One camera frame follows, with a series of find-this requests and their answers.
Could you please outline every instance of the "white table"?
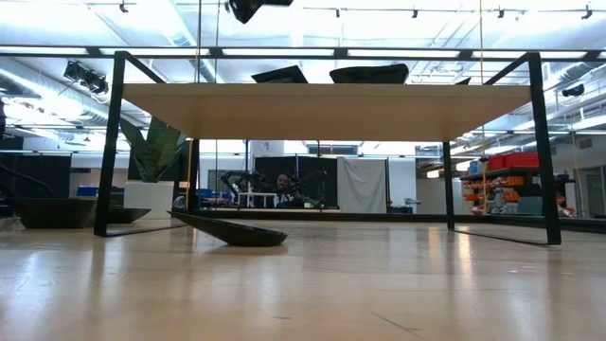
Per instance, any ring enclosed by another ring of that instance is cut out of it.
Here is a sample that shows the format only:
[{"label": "white table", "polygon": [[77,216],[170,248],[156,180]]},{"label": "white table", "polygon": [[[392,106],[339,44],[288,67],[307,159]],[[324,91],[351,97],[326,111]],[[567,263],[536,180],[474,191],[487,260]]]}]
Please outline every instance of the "white table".
[{"label": "white table", "polygon": [[244,192],[244,193],[238,193],[238,204],[241,203],[242,197],[246,197],[246,206],[247,207],[254,207],[255,206],[255,197],[256,196],[261,196],[263,197],[263,207],[267,208],[267,197],[273,197],[272,199],[276,198],[276,194],[275,193],[254,193],[254,192]]}]

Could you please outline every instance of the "wooden tabletop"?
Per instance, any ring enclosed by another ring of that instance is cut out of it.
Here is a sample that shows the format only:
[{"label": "wooden tabletop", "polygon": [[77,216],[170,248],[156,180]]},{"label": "wooden tabletop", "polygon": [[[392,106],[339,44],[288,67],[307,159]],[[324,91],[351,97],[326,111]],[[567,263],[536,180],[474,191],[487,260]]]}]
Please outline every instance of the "wooden tabletop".
[{"label": "wooden tabletop", "polygon": [[530,102],[527,86],[126,84],[124,98],[200,139],[450,141]]}]

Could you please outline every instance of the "white planter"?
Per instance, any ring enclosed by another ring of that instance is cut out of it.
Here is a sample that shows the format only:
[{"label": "white planter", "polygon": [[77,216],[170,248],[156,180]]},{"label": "white planter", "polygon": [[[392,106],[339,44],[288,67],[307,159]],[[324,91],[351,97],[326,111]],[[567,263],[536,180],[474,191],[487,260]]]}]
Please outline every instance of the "white planter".
[{"label": "white planter", "polygon": [[172,183],[129,181],[124,188],[125,208],[150,208],[143,219],[167,219],[172,210]]}]

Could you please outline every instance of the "white curtain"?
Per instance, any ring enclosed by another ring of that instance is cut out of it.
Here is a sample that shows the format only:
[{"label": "white curtain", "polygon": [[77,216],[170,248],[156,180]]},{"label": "white curtain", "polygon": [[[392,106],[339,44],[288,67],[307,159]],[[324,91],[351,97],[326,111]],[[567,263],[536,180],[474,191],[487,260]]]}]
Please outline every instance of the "white curtain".
[{"label": "white curtain", "polygon": [[338,198],[344,213],[386,213],[385,161],[337,158]]}]

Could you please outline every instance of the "wooden floor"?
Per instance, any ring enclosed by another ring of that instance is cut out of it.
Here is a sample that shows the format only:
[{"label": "wooden floor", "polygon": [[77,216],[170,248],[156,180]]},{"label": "wooden floor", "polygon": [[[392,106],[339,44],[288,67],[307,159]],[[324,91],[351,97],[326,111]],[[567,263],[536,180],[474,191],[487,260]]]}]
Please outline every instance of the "wooden floor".
[{"label": "wooden floor", "polygon": [[[251,222],[242,249],[190,227],[0,238],[1,340],[604,340],[606,236],[537,247],[441,224]],[[459,228],[541,237],[523,227]]]}]

